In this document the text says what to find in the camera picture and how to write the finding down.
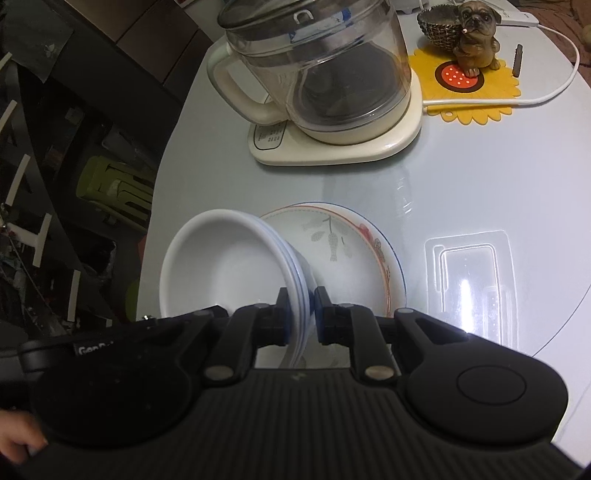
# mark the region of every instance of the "kettle handle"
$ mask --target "kettle handle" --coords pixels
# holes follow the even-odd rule
[[[253,124],[273,125],[287,120],[287,115],[275,102],[256,102],[238,86],[228,72],[229,65],[237,60],[238,56],[224,40],[214,48],[207,61],[207,76],[220,96],[236,113]]]

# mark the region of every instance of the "human hand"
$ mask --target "human hand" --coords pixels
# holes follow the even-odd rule
[[[47,440],[35,417],[26,411],[0,410],[0,453],[12,463],[29,458],[27,447],[41,450]]]

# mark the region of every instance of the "screw head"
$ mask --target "screw head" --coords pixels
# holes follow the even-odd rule
[[[394,376],[394,369],[385,365],[372,365],[365,369],[365,376],[372,380],[383,382]]]
[[[226,365],[213,365],[211,367],[207,367],[205,369],[205,376],[213,380],[215,382],[221,382],[223,380],[227,380],[228,378],[232,378],[234,375],[234,370]]]

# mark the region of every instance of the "white plug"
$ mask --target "white plug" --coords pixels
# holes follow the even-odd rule
[[[527,12],[497,10],[501,16],[501,27],[537,27],[540,22]]]

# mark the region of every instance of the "table surface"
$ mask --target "table surface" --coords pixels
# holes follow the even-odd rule
[[[514,9],[505,0],[495,3]],[[400,23],[412,54],[422,38],[416,13],[400,16]],[[523,45],[522,98],[555,89],[571,71],[569,61],[536,28],[499,27],[495,37],[501,44],[498,57],[508,65],[517,44]],[[584,298],[591,285],[591,89],[579,75],[554,100],[514,109],[511,116],[486,126],[424,115],[417,139],[384,160],[267,167],[250,155],[249,124],[215,92],[206,61],[158,172],[138,315],[160,315],[158,281],[168,245],[187,220],[209,209],[262,215],[299,202],[349,207],[389,239],[405,275],[407,303],[424,312],[430,311],[429,240],[503,231],[517,312],[511,347],[554,366],[569,388],[565,419],[580,416],[587,401],[583,392],[591,382],[591,372],[576,368],[591,361],[580,333],[589,329],[591,335],[591,301]],[[235,68],[233,75],[246,92],[263,98],[262,87],[247,69],[241,64]],[[564,421],[560,445],[567,445],[579,461],[589,461],[585,450],[591,449],[581,447],[584,429],[569,433],[572,429],[566,427]]]

